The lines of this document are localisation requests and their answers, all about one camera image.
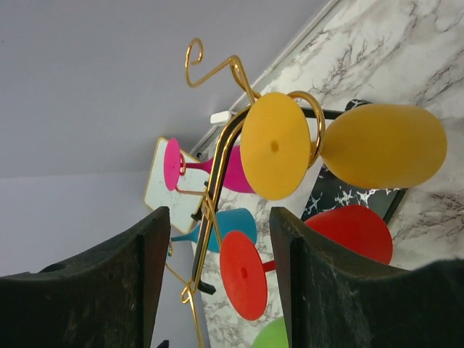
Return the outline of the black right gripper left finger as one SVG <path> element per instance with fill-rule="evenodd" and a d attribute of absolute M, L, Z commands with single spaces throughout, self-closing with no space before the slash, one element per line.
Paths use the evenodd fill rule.
<path fill-rule="evenodd" d="M 159 207 L 38 273 L 1 277 L 1 346 L 150 347 L 169 239 Z"/>

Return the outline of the red wine glass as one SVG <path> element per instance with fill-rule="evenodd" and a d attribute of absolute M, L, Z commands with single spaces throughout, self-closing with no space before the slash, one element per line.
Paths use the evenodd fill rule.
<path fill-rule="evenodd" d="M 348 205 L 314 215 L 305 224 L 332 241 L 371 260 L 389 264 L 393 242 L 384 220 L 371 209 Z M 268 303 L 266 273 L 276 262 L 263 262 L 243 232 L 227 233 L 220 249 L 220 273 L 234 309 L 247 320 L 262 316 Z"/>

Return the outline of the green wine glass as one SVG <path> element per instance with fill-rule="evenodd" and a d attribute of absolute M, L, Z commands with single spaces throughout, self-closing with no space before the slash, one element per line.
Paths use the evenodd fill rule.
<path fill-rule="evenodd" d="M 256 336 L 252 348 L 289 348 L 283 316 L 267 324 Z"/>

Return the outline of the yellow wine glass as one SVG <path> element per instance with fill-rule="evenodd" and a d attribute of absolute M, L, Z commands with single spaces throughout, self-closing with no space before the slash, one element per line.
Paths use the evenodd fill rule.
<path fill-rule="evenodd" d="M 414 105 L 366 104 L 330 125 L 309 93 L 268 93 L 245 118 L 240 141 L 244 174 L 268 200 L 291 195 L 317 159 L 362 189 L 407 189 L 435 175 L 447 155 L 440 120 Z"/>

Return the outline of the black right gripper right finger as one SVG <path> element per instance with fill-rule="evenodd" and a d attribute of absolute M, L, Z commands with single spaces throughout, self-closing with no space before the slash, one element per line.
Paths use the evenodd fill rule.
<path fill-rule="evenodd" d="M 290 347 L 461 347 L 463 261 L 415 270 L 363 257 L 284 207 L 270 236 Z"/>

